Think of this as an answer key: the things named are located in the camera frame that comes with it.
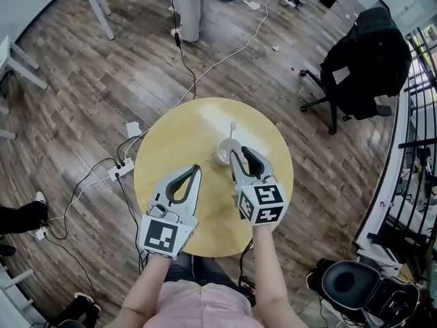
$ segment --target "person's leg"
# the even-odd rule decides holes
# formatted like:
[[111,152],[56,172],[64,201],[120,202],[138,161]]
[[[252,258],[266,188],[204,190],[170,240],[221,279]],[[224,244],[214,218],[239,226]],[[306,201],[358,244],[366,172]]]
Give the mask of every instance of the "person's leg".
[[88,307],[88,310],[86,311],[87,316],[82,322],[85,328],[94,328],[99,318],[100,311],[100,307],[95,304]]
[[47,222],[48,208],[45,197],[38,192],[32,203],[19,209],[0,207],[1,223],[0,234],[23,233],[37,230]]
[[93,303],[88,297],[79,294],[74,298],[72,303],[51,322],[51,325],[57,327],[65,320],[78,320],[92,305]]
[[191,255],[182,252],[177,260],[171,262],[164,282],[177,282],[180,279],[194,282]]
[[201,286],[208,283],[221,284],[241,292],[239,287],[229,278],[216,260],[195,256],[193,260],[193,272],[196,282]]

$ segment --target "plug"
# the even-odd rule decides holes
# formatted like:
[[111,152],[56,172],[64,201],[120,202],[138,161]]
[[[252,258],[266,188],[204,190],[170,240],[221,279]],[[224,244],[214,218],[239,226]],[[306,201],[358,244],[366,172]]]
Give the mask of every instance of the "plug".
[[180,47],[179,33],[175,33],[176,46]]

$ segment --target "power strip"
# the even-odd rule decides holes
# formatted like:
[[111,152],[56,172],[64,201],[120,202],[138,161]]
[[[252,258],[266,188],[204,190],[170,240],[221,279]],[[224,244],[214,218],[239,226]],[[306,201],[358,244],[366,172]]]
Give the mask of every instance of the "power strip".
[[284,0],[284,2],[288,5],[290,5],[292,8],[296,7],[296,5],[294,4],[294,2],[292,0]]
[[121,178],[122,176],[125,176],[134,169],[134,162],[131,158],[127,158],[123,163],[124,166],[120,166],[119,169],[115,166],[108,170],[109,177],[112,181],[117,180],[117,176],[115,176],[116,174],[118,174],[118,178]]

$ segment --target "paper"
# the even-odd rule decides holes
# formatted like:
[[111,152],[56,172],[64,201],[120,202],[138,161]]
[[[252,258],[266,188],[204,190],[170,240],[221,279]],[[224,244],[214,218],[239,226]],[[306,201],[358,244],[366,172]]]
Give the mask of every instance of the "paper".
[[139,128],[138,122],[127,123],[126,128],[128,129],[128,137],[129,138],[134,137],[134,136],[139,136],[143,133]]
[[258,10],[261,5],[259,3],[256,3],[254,1],[247,1],[247,0],[243,0],[243,2],[248,5],[252,10]]

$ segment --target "office chair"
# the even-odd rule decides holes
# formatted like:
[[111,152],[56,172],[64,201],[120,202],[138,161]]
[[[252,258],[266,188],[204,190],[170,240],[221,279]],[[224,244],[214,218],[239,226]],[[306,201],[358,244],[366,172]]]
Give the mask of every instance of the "office chair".
[[[337,107],[344,112],[343,120],[392,115],[389,106],[377,105],[375,97],[396,96],[404,86],[411,65],[410,49],[390,12],[372,8],[362,12],[348,34],[328,52],[320,65],[320,79],[309,75],[325,93],[325,97],[304,104],[300,110],[329,102],[332,125],[329,133],[337,132]],[[339,84],[333,72],[347,67],[349,75]]]

